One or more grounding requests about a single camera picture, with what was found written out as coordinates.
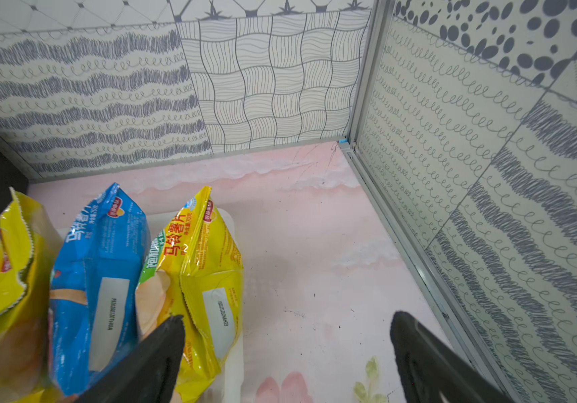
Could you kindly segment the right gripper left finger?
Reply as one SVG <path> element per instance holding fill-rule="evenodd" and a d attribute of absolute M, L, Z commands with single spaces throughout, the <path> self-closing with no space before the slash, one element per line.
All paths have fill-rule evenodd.
<path fill-rule="evenodd" d="M 169 317 L 76 401 L 171 401 L 184 342 L 184 318 Z"/>

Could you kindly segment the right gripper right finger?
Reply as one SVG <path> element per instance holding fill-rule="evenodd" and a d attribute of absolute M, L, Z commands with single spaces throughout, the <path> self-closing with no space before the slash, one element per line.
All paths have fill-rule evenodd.
<path fill-rule="evenodd" d="M 408 402 L 509 402 L 407 312 L 395 312 L 390 338 Z"/>

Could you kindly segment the blue Lay's chip bag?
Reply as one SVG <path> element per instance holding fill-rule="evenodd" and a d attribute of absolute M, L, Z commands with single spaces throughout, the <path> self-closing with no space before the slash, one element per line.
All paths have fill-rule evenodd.
<path fill-rule="evenodd" d="M 147 218 L 117 183 L 76 216 L 54 264 L 49 374 L 82 395 L 137 346 L 135 290 L 150 241 Z"/>

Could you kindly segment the yellow Lay's bag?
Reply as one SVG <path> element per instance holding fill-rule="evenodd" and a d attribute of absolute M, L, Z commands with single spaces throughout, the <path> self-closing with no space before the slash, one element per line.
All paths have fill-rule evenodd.
<path fill-rule="evenodd" d="M 138 335 L 184 318 L 174 402 L 196 402 L 225 367 L 242 332 L 244 265 L 203 187 L 152 240 L 135 292 Z"/>
<path fill-rule="evenodd" d="M 48 375 L 48 307 L 62 245 L 43 206 L 12 190 L 0 214 L 0 402 L 61 398 Z"/>

